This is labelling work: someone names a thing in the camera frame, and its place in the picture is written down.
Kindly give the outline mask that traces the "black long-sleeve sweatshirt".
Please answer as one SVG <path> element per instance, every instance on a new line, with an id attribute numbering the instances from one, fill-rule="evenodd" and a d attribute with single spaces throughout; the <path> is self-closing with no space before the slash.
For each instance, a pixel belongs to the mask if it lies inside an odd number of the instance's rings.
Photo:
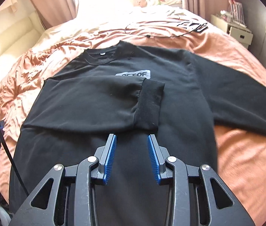
<path id="1" fill-rule="evenodd" d="M 100 225 L 163 225 L 168 190 L 155 183 L 147 137 L 189 165 L 217 168 L 214 125 L 266 135 L 266 87 L 187 50 L 119 42 L 86 50 L 48 78 L 21 126 L 10 176 L 17 211 L 55 164 L 76 165 L 117 136 Z"/>

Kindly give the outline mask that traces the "rust orange bed blanket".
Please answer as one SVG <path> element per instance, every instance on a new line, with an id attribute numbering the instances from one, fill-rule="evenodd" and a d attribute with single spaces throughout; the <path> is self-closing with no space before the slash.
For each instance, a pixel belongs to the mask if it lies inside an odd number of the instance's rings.
<path id="1" fill-rule="evenodd" d="M 186 38 L 142 39 L 124 29 L 79 35 L 50 50 L 19 56 L 0 81 L 0 119 L 6 122 L 5 139 L 15 150 L 19 129 L 36 99 L 43 81 L 86 48 L 103 48 L 120 40 L 136 45 L 183 48 L 224 66 L 243 72 L 266 87 L 266 69 L 240 43 L 214 26 Z M 266 136 L 215 126 L 218 172 L 241 200 L 256 225 L 266 222 Z"/>

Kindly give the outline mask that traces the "cream padded headboard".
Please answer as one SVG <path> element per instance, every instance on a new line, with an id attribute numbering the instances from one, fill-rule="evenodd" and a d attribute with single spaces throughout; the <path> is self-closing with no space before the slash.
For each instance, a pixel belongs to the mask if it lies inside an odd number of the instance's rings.
<path id="1" fill-rule="evenodd" d="M 7 28 L 0 34 L 0 61 L 15 61 L 38 42 L 43 32 L 36 12 Z"/>

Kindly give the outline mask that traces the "cream bed sheet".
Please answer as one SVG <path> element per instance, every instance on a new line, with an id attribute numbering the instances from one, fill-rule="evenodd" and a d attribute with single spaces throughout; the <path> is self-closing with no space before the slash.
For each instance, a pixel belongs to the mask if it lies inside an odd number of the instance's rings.
<path id="1" fill-rule="evenodd" d="M 111 13 L 95 11 L 89 20 L 86 17 L 77 17 L 58 26 L 47 29 L 39 38 L 32 52 L 50 50 L 54 45 L 71 40 L 81 34 L 89 35 L 104 30 L 124 29 L 125 26 L 137 22 L 159 21 L 168 17 L 185 16 L 188 10 L 158 5 L 150 7 L 130 7 Z"/>

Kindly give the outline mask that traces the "small black device on bed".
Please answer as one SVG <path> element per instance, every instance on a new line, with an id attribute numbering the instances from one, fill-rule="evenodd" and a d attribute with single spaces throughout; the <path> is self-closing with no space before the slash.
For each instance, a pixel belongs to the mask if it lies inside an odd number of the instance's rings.
<path id="1" fill-rule="evenodd" d="M 188 32 L 201 33 L 202 31 L 208 28 L 208 23 L 207 22 L 184 21 L 177 26 L 188 30 Z"/>

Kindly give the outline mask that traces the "pink curtain left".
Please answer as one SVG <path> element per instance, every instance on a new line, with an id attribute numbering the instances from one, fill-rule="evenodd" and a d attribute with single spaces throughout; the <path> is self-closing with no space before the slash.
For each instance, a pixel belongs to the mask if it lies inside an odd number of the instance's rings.
<path id="1" fill-rule="evenodd" d="M 63 24 L 77 17 L 75 0 L 30 0 L 46 29 Z"/>

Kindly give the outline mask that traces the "white bedside cabinet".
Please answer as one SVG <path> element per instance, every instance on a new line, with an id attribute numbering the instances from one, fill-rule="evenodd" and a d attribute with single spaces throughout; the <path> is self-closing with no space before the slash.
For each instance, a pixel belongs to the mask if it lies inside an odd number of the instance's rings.
<path id="1" fill-rule="evenodd" d="M 236 23 L 230 23 L 222 19 L 219 15 L 212 15 L 210 23 L 218 27 L 220 30 L 229 34 L 240 42 L 246 49 L 251 45 L 253 41 L 253 33 L 246 27 L 240 26 Z"/>

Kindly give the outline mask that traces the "patterned pillow with bear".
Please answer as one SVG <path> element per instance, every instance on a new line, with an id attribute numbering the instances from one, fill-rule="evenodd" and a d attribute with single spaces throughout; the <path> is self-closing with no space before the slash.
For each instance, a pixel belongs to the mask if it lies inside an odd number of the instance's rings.
<path id="1" fill-rule="evenodd" d="M 132 5 L 142 8 L 158 5 L 182 7 L 182 0 L 132 0 Z"/>

